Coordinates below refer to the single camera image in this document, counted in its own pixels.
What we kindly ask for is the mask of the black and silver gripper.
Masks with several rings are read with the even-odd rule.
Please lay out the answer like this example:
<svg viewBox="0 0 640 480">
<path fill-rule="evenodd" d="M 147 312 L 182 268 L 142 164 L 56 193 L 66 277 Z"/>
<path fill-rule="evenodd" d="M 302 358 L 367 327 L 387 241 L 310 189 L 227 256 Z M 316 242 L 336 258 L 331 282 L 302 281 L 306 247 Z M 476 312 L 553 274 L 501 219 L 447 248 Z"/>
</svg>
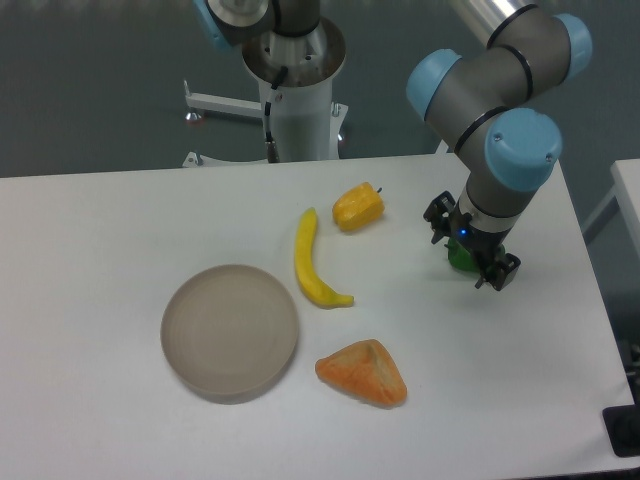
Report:
<svg viewBox="0 0 640 480">
<path fill-rule="evenodd" d="M 503 241 L 521 213 L 498 216 L 483 210 L 465 186 L 457 203 L 449 191 L 435 197 L 423 214 L 432 231 L 431 243 L 451 236 L 477 261 L 479 279 L 476 289 L 488 284 L 501 291 L 514 279 L 521 260 L 508 253 Z"/>
</svg>

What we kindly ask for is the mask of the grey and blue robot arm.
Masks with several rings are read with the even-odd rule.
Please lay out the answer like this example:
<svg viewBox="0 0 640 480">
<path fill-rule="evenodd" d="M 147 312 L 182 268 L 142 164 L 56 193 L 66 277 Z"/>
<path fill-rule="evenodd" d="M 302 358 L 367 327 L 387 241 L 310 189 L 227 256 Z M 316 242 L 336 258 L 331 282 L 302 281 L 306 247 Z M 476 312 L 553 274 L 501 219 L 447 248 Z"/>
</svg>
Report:
<svg viewBox="0 0 640 480">
<path fill-rule="evenodd" d="M 437 50 L 421 60 L 406 96 L 467 167 L 458 197 L 442 193 L 425 212 L 435 239 L 466 252 L 481 284 L 503 289 L 519 259 L 503 242 L 551 175 L 563 141 L 557 125 L 528 101 L 583 71 L 592 39 L 577 17 L 551 16 L 533 1 L 457 1 L 454 10 L 484 45 L 466 60 Z M 198 1 L 196 14 L 218 48 L 239 47 L 259 86 L 267 159 L 326 160 L 333 78 L 344 37 L 316 1 Z"/>
</svg>

